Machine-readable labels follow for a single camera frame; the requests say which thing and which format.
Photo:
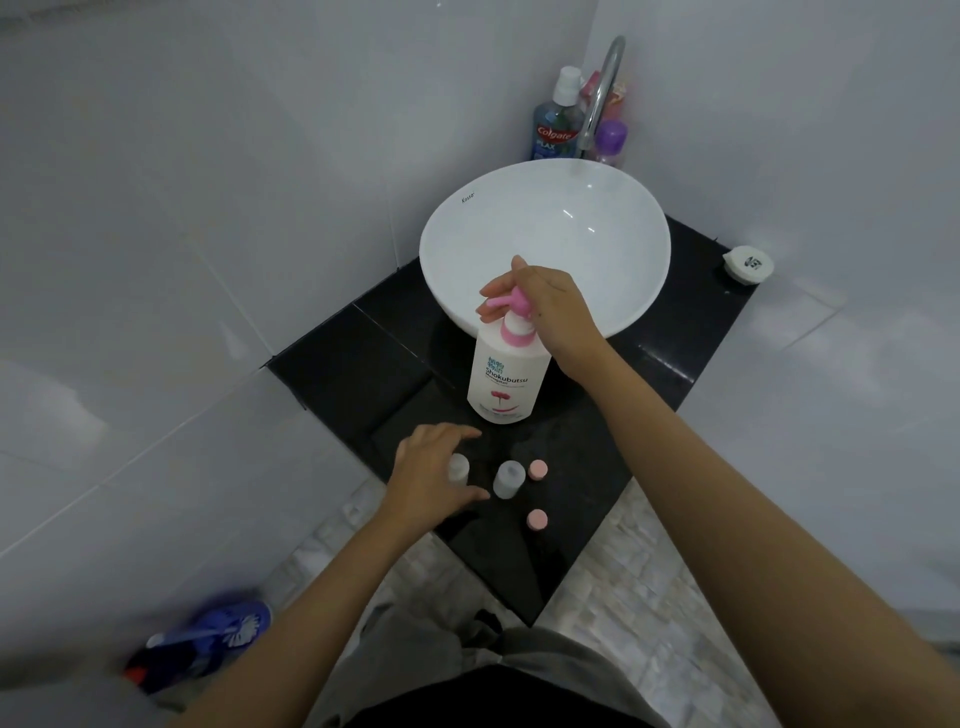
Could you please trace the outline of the bottle with purple cap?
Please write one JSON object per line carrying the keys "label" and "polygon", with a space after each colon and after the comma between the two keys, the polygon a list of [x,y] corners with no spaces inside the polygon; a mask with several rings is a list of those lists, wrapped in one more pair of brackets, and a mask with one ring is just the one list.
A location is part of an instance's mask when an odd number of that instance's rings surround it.
{"label": "bottle with purple cap", "polygon": [[628,135],[629,127],[624,122],[618,119],[601,120],[596,128],[589,158],[597,164],[618,168]]}

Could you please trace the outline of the blue mouthwash bottle white cap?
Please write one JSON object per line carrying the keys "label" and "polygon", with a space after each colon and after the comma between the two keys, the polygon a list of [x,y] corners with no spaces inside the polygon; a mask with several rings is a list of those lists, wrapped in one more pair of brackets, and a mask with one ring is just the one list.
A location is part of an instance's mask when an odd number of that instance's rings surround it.
{"label": "blue mouthwash bottle white cap", "polygon": [[581,87],[580,68],[560,69],[551,99],[534,109],[531,161],[579,156],[578,139],[585,122]]}

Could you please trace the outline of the person's right forearm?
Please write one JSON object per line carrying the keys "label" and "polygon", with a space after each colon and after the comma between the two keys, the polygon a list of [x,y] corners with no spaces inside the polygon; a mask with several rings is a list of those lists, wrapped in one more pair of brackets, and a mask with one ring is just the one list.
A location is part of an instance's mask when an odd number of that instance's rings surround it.
{"label": "person's right forearm", "polygon": [[783,728],[960,728],[960,673],[601,337],[563,344]]}

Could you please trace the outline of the black shirt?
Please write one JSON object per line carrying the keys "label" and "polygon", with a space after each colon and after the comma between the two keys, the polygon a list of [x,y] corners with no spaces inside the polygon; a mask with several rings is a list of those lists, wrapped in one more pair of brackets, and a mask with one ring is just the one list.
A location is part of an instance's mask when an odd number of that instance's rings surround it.
{"label": "black shirt", "polygon": [[652,723],[502,665],[361,710],[342,728],[654,728]]}

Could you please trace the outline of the red and pink bottle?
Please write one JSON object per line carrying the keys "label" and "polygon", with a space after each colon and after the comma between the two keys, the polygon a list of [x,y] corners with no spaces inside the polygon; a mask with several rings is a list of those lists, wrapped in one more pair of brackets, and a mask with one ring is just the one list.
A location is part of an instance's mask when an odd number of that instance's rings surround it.
{"label": "red and pink bottle", "polygon": [[[580,90],[579,109],[584,116],[589,114],[593,103],[594,91],[599,85],[601,72],[594,70],[584,81]],[[620,120],[623,111],[623,105],[627,97],[627,84],[623,80],[616,79],[613,85],[606,93],[606,101],[603,105],[600,120]]]}

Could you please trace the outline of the person's left forearm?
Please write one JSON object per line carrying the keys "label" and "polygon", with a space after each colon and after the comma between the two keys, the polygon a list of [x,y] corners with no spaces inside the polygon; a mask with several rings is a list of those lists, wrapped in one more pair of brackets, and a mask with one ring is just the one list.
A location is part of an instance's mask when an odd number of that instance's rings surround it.
{"label": "person's left forearm", "polygon": [[302,728],[384,577],[444,516],[389,493],[263,637],[167,728]]}

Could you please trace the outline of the white ceramic basin sink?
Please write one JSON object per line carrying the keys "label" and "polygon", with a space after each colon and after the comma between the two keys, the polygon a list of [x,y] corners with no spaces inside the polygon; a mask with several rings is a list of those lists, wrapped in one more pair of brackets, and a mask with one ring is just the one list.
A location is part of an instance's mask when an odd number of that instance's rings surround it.
{"label": "white ceramic basin sink", "polygon": [[480,288],[515,255],[569,273],[611,337],[659,297],[671,238],[666,214],[638,180],[594,161],[554,158],[497,169],[452,193],[431,214],[418,249],[437,304],[472,337]]}

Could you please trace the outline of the red and black brush holder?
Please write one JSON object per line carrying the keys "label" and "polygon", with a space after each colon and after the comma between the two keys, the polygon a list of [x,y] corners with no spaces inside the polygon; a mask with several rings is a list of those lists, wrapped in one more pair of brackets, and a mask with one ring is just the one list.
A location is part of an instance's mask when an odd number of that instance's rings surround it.
{"label": "red and black brush holder", "polygon": [[142,647],[126,662],[123,677],[151,696],[185,680],[217,672],[224,654],[199,649],[193,640]]}

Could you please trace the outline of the person's left hand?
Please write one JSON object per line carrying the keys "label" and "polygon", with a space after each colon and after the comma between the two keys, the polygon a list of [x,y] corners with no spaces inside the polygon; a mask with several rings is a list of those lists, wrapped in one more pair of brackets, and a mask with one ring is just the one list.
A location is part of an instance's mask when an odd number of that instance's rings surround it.
{"label": "person's left hand", "polygon": [[377,516],[409,540],[416,541],[470,505],[448,505],[451,455],[465,440],[480,437],[472,426],[450,422],[421,424],[404,439],[394,458],[386,494]]}

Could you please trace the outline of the blue toilet brush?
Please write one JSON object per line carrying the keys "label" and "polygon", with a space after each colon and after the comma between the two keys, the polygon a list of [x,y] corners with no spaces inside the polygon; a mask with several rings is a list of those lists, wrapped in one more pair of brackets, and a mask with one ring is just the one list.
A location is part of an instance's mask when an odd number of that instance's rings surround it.
{"label": "blue toilet brush", "polygon": [[248,600],[205,611],[191,623],[149,637],[146,650],[189,645],[199,655],[245,650],[273,622],[273,610],[264,601]]}

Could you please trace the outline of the white round lidded container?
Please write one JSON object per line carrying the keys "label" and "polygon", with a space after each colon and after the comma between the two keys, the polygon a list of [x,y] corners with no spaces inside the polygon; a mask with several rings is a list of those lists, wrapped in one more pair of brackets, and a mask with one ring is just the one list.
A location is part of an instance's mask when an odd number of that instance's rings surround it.
{"label": "white round lidded container", "polygon": [[763,250],[751,246],[738,246],[723,255],[726,273],[738,284],[758,286],[775,271],[775,263]]}

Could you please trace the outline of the chrome curved faucet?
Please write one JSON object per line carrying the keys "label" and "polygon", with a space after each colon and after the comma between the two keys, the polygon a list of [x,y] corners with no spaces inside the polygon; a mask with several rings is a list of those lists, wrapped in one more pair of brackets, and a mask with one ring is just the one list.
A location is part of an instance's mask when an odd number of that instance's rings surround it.
{"label": "chrome curved faucet", "polygon": [[603,116],[608,97],[614,88],[618,70],[626,49],[626,37],[623,34],[616,36],[609,44],[600,76],[590,97],[581,131],[577,139],[576,159],[586,157],[587,151],[594,148],[596,133]]}

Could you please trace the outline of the person's right hand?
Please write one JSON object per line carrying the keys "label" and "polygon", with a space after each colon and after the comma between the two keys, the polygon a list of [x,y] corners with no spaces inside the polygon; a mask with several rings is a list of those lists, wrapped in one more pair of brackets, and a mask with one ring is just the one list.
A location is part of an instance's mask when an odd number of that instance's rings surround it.
{"label": "person's right hand", "polygon": [[[594,323],[581,291],[569,273],[534,266],[531,320],[537,335],[558,367],[571,380],[587,385],[610,350]],[[484,323],[496,321],[507,312],[506,305],[485,299],[476,313]]]}

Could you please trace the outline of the grey shorts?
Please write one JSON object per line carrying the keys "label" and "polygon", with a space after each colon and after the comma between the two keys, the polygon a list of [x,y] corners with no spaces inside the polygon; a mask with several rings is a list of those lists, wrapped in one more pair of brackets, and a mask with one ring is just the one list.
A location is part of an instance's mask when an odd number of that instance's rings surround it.
{"label": "grey shorts", "polygon": [[336,664],[303,728],[347,728],[363,710],[457,679],[526,677],[558,698],[583,698],[638,728],[670,728],[623,671],[599,652],[541,627],[497,629],[476,613],[460,629],[393,603],[370,613]]}

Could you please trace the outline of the white pump bottle pink dispenser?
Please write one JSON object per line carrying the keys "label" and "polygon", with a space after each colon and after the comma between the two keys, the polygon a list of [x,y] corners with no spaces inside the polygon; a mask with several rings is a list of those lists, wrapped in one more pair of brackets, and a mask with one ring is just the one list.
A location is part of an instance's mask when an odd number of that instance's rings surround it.
{"label": "white pump bottle pink dispenser", "polygon": [[536,332],[531,302],[519,287],[487,303],[507,312],[478,328],[466,400],[488,422],[516,423],[532,414],[551,354]]}

